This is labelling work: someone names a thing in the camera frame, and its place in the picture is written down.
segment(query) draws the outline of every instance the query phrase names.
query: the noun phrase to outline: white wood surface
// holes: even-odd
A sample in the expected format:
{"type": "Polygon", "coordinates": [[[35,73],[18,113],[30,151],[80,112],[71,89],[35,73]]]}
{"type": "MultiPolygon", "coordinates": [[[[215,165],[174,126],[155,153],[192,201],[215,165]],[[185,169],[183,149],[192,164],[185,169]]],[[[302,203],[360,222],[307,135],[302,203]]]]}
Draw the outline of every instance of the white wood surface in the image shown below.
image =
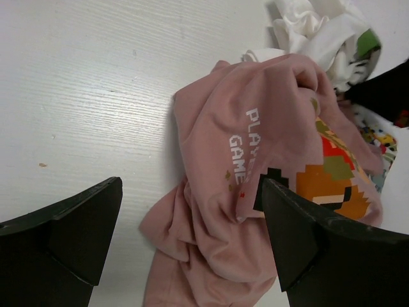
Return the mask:
{"type": "MultiPolygon", "coordinates": [[[[384,44],[375,73],[406,59],[409,2],[355,2],[384,44]]],[[[141,306],[153,248],[137,227],[183,174],[171,97],[217,60],[234,63],[247,49],[271,45],[266,4],[0,0],[0,221],[107,177],[123,179],[120,216],[90,306],[141,306]]],[[[384,227],[409,233],[409,136],[397,136],[384,227]]],[[[278,283],[258,306],[288,306],[278,283]]]]}

